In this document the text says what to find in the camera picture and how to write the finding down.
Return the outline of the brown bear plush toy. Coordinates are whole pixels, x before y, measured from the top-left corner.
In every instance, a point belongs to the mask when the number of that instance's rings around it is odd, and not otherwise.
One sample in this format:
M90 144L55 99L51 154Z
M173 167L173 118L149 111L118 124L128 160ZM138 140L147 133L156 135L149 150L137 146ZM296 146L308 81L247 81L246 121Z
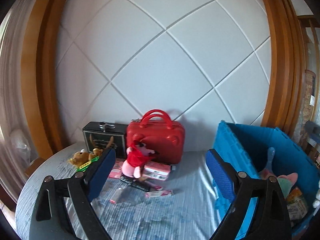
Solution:
M92 161L95 157L101 156L103 153L102 149L94 148L92 152L87 152L84 149L76 152L72 158L68 159L68 162L73 166L79 168L88 161Z

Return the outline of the rolled patterned carpet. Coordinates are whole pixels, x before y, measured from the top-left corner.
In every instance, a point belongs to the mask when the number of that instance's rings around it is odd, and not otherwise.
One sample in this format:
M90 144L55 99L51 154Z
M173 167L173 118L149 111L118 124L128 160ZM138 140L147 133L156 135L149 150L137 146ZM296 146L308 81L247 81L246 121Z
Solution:
M293 140L297 144L302 144L303 140L306 138L304 125L307 121L310 121L312 119L312 113L315 105L315 88L316 75L314 72L306 70L302 105L300 108L297 125L293 134Z

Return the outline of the green-dressed pig plush toy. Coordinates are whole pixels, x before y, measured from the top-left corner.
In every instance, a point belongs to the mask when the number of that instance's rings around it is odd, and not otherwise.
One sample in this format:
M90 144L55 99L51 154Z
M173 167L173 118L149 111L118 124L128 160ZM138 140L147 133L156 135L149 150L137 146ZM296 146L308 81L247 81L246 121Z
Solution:
M275 177L276 175L273 174L268 169L263 169L260 173L260 178L267 180L269 177ZM289 175L280 175L277 177L277 181L280 185L281 191L283 193L284 198L286 198L289 193L291 192L292 187L298 180L298 173L293 172Z

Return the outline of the white plastic bag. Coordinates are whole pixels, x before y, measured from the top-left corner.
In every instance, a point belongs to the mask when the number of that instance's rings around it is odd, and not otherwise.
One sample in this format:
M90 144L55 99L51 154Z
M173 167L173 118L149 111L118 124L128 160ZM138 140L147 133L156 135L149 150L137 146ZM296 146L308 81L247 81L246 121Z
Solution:
M31 148L21 129L14 129L10 133L11 145L24 166L30 165Z

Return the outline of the striped blue table cloth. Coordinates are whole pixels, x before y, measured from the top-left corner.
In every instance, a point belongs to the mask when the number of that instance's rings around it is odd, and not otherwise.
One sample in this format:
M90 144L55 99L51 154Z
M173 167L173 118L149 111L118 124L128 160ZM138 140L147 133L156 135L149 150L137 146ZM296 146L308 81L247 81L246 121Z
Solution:
M15 211L16 231L28 239L31 215L45 176L71 177L75 169L68 159L84 148L78 142L46 160L27 180ZM113 239L209 239L221 217L215 208L218 191L207 168L204 152L185 152L166 181L157 185L172 190L172 196L146 198L143 191L108 179L92 206ZM122 188L120 200L109 199Z

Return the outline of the small red white box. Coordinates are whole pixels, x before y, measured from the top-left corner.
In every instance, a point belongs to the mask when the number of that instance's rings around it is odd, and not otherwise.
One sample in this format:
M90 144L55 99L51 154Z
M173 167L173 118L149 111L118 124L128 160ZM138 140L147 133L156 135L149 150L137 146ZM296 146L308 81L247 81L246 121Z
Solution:
M117 202L120 200L121 198L121 194L123 192L122 188L117 188L116 191L114 192L114 194L112 195L112 197L109 199L109 202L112 204L117 204Z

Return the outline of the blue plastic crate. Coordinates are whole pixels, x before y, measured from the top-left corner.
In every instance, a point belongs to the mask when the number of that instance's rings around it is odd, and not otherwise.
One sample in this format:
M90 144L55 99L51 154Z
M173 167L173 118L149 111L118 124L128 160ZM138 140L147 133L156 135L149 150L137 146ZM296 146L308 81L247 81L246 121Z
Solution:
M221 121L218 125L213 148L236 171L244 171L258 179L267 163L267 151L275 149L272 161L274 175L298 174L295 187L299 188L308 205L308 213L292 228L298 236L305 230L313 216L313 201L319 183L319 169L290 137L278 128L233 124Z

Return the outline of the pink tissue pack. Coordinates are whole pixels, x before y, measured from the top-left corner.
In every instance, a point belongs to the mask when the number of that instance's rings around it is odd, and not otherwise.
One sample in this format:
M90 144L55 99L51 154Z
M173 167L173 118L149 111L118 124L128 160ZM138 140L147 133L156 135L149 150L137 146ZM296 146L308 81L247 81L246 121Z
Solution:
M122 176L121 168L122 168L123 163L124 163L123 160L116 160L108 177L111 179L120 179Z

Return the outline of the pink white labelled box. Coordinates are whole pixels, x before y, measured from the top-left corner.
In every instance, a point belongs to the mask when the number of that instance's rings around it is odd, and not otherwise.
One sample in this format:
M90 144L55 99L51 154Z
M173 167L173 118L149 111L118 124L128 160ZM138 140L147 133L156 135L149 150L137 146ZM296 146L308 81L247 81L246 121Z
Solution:
M144 165L142 175L145 178L165 181L169 178L171 166L150 161Z

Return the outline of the white green medicine box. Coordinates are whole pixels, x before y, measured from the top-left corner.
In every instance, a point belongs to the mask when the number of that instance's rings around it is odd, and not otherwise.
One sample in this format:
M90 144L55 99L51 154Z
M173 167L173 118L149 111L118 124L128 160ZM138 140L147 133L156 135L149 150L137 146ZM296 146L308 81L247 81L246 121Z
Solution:
M298 187L295 187L286 198L291 221L303 219L308 213L308 204Z

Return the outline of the black gift box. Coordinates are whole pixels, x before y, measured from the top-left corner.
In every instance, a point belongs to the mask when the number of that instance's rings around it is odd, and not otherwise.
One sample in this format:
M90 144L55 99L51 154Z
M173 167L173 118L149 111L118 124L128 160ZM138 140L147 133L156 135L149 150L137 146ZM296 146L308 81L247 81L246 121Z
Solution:
M92 152L94 148L105 149L113 137L110 148L116 152L116 157L126 159L126 130L128 125L114 124L115 129L100 129L99 122L91 121L83 129L83 135L88 151Z

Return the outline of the small pink ointment tube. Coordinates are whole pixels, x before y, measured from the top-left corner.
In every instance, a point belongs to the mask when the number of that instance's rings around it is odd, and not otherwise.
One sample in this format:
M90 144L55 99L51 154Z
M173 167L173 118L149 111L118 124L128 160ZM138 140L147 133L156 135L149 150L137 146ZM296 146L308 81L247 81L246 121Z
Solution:
M151 191L146 192L146 198L157 198L157 197L165 197L165 196L172 196L174 193L172 190L162 190L162 191Z

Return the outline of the red-dressed pig plush toy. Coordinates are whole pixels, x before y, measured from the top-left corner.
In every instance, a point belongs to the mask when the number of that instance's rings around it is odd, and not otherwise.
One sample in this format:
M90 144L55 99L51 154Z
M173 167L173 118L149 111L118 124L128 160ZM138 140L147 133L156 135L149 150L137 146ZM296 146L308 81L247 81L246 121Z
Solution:
M159 153L147 148L146 144L134 140L127 148L127 159L121 167L122 174L129 178L139 179L146 163L155 159Z

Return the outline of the red bear suitcase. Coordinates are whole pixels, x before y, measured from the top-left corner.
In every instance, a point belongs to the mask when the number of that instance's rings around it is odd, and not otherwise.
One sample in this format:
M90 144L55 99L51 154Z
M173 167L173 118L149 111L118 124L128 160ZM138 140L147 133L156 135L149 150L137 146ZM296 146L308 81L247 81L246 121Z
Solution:
M178 121L160 109L146 112L141 119L132 120L126 129L126 144L133 141L146 144L158 152L155 161L178 164L181 161L185 140L185 129Z

